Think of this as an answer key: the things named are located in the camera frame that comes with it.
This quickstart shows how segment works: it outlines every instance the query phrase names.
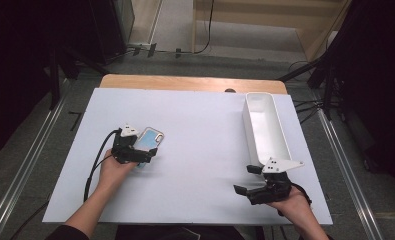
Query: white table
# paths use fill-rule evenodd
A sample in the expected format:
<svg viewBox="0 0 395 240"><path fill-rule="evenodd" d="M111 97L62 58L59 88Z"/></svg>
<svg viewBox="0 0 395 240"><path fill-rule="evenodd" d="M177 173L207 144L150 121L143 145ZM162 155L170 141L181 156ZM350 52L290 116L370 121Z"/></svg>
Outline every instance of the white table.
<svg viewBox="0 0 395 240"><path fill-rule="evenodd" d="M193 91L95 89L66 159L43 222L64 222L82 204L86 179L106 135L128 122L165 133L157 156L135 169L103 212L100 222L141 224L287 224L276 210L252 206L233 185L255 188L249 174L242 109L244 94ZM313 200L321 224L332 224L291 98L274 95L293 160L289 171ZM98 181L94 174L90 192Z"/></svg>

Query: metal frame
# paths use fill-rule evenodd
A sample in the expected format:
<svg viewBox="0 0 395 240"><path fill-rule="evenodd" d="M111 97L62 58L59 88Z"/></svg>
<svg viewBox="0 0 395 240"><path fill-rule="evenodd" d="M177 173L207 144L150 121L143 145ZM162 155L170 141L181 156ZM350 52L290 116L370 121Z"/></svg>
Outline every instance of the metal frame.
<svg viewBox="0 0 395 240"><path fill-rule="evenodd" d="M7 192L4 194L3 198L0 200L0 234L3 231L8 218L10 217L17 200L22 193L23 188L28 181L29 176L32 173L32 170L37 162L41 151L47 142L48 136L51 133L51 130L56 123L60 112L64 106L66 96L68 95L71 89L71 83L69 80L65 79L62 85L62 97L59 103L54 107L52 111L50 111L44 120L43 125L41 126L37 136L35 137L34 142L31 145L25 159L23 160L22 165L20 166L16 176L14 177L10 187Z"/></svg>
<svg viewBox="0 0 395 240"><path fill-rule="evenodd" d="M312 93L314 99L320 98L319 93L316 90L312 90ZM334 152L338 166L340 167L344 181L347 185L350 196L352 197L356 211L359 215L360 221L362 222L368 239L384 239L369 203L362 192L362 188L360 187L359 182L353 173L352 167L335 131L333 122L328 120L327 116L325 116L322 111L318 112L318 116L321 120L322 126L324 127L325 134L327 135L331 144L331 148Z"/></svg>

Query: cable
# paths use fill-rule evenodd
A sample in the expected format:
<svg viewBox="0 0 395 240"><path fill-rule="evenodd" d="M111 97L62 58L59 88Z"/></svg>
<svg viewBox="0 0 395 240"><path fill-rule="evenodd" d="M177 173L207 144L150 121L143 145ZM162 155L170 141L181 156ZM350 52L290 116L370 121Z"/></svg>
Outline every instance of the cable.
<svg viewBox="0 0 395 240"><path fill-rule="evenodd" d="M288 67L288 73L290 73L291 72L291 67L292 66L294 66L295 64L297 64L297 63L307 63L307 64L309 64L310 66L312 66L311 64L310 64L310 62L308 62L308 61L296 61L296 62L293 62L289 67ZM297 79L297 78L293 78L294 80L296 80L296 81L305 81L304 79Z"/></svg>
<svg viewBox="0 0 395 240"><path fill-rule="evenodd" d="M274 227L271 226L271 233L272 233L272 240L275 240L275 235L274 235Z"/></svg>
<svg viewBox="0 0 395 240"><path fill-rule="evenodd" d="M303 124L309 118L313 117L319 110L320 110L320 108L315 108L306 118L304 118L303 120L300 121L300 124Z"/></svg>
<svg viewBox="0 0 395 240"><path fill-rule="evenodd" d="M284 240L288 240L287 236L285 235L284 228L282 226L279 226L279 228L281 229L282 237L284 238Z"/></svg>
<svg viewBox="0 0 395 240"><path fill-rule="evenodd" d="M36 216L40 213L45 207L47 207L50 201L46 201L40 208L38 208L26 221L17 229L17 231L13 234L10 240L15 240L19 237L20 233L23 231L25 226Z"/></svg>
<svg viewBox="0 0 395 240"><path fill-rule="evenodd" d="M314 106L311 106L311 107L308 107L308 108L298 109L298 110L296 110L296 113L305 112L305 111L311 110L313 108L320 108L320 107L318 105L314 105Z"/></svg>
<svg viewBox="0 0 395 240"><path fill-rule="evenodd" d="M208 31L207 21L206 21L206 1L203 2L203 9L204 9L204 11L203 11L204 12L204 20L203 20L204 32L206 33L206 36L209 36L210 34L209 34L209 31ZM212 46L209 45L209 52L208 53L210 53L211 51L212 51Z"/></svg>
<svg viewBox="0 0 395 240"><path fill-rule="evenodd" d="M302 106L304 104L310 104L310 103L313 103L315 105L322 104L322 100L313 100L313 101L294 101L293 100L293 102L298 102L299 103L299 104L294 105L295 108L300 107L300 106Z"/></svg>
<svg viewBox="0 0 395 240"><path fill-rule="evenodd" d="M92 165L90 176L88 177L87 183L85 184L84 202L88 199L88 193L89 193L89 189L90 189L90 185L91 185L91 181L92 181L92 175L94 174L94 171L97 169L98 165L100 165L104 160L111 157L111 155L110 155L110 156L104 158L103 160L101 160L100 163L97 164L98 159L100 158L100 155L101 155L101 152L103 151L104 146L106 146L107 141L113 134L119 133L120 131L121 130L113 130L111 133L109 133L109 135L107 135L106 139L104 139L103 144L101 145L100 150L98 151L97 157L94 160L94 164Z"/></svg>
<svg viewBox="0 0 395 240"><path fill-rule="evenodd" d="M189 55L196 55L196 54L200 54L200 53L204 52L207 49L207 47L209 46L209 44L210 44L211 29L212 29L212 18L213 18L213 6L214 6L214 4L215 4L215 0L212 0L212 5L211 5L211 8L210 8L210 17L209 17L208 40L207 40L207 43L206 43L206 45L204 46L204 48L202 50L197 51L197 52L189 52L189 51L187 51L187 52L172 52L172 51L154 50L154 52L155 53L168 53L168 54L175 54L175 55L176 54L180 54L180 55L187 55L187 54L189 54ZM150 50L148 50L146 48L138 48L138 47L132 47L132 46L131 47L127 47L127 49L128 48L139 49L140 51L150 52Z"/></svg>
<svg viewBox="0 0 395 240"><path fill-rule="evenodd" d="M212 0L212 7L210 8L210 17L209 17L209 36L208 36L209 38L208 38L208 40L207 40L206 46L205 46L202 50L200 50L200 51L198 51L198 52L194 52L194 54L199 54L199 53L204 52L204 50L206 50L206 48L209 46L209 43L210 43L210 30L211 30L211 28L212 28L213 5L215 5L215 0Z"/></svg>
<svg viewBox="0 0 395 240"><path fill-rule="evenodd" d="M326 41L326 43L325 43L325 52L326 51L328 51L328 38L327 38L327 41Z"/></svg>
<svg viewBox="0 0 395 240"><path fill-rule="evenodd" d="M133 50L130 50L130 51L128 51L128 48L131 48L131 47L126 47L126 52L125 53L123 53L123 54L119 54L119 55L117 55L117 56L114 56L114 57L111 57L111 58L108 58L106 61L107 62L109 62L109 63L106 63L106 64L104 64L103 66L108 66L108 65L110 65L110 64L112 64L114 61L116 61L116 59L118 59L118 58L120 58L120 57L123 57L123 56L125 56L125 55L128 55L128 54L130 54L130 53L133 53L134 51Z"/></svg>
<svg viewBox="0 0 395 240"><path fill-rule="evenodd" d="M315 100L294 100L293 99L293 102L322 102L324 99L323 98L321 98L321 99L315 99Z"/></svg>

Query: human hand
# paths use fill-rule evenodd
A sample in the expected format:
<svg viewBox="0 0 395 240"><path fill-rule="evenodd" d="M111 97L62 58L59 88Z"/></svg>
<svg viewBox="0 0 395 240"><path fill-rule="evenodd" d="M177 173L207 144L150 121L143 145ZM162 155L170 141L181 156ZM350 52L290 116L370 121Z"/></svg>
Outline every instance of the human hand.
<svg viewBox="0 0 395 240"><path fill-rule="evenodd" d="M278 209L285 217L288 218L289 216L292 219L294 218L294 215L297 214L296 212L311 211L305 195L294 186L291 187L291 191L287 199L280 202L267 203L267 205Z"/></svg>
<svg viewBox="0 0 395 240"><path fill-rule="evenodd" d="M267 205L281 211L294 224L295 229L304 239L328 239L315 215L313 215L305 195L296 187L291 188L290 195L286 200L267 203Z"/></svg>
<svg viewBox="0 0 395 240"><path fill-rule="evenodd" d="M98 180L95 191L108 191L110 195L112 195L117 191L126 175L128 175L138 163L119 163L112 156L111 149L106 151L104 158L107 159L101 164L100 179Z"/></svg>

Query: phone case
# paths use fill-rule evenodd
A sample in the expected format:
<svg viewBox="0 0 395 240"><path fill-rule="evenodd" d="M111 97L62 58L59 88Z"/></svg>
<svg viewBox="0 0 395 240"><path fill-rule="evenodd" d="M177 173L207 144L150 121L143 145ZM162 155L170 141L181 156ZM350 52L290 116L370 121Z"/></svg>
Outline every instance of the phone case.
<svg viewBox="0 0 395 240"><path fill-rule="evenodd" d="M142 151L150 151L153 148L157 148L164 137L165 135L162 132L148 127L137 139L134 144L134 148ZM138 168L143 168L144 166L145 163L140 163L137 165Z"/></svg>

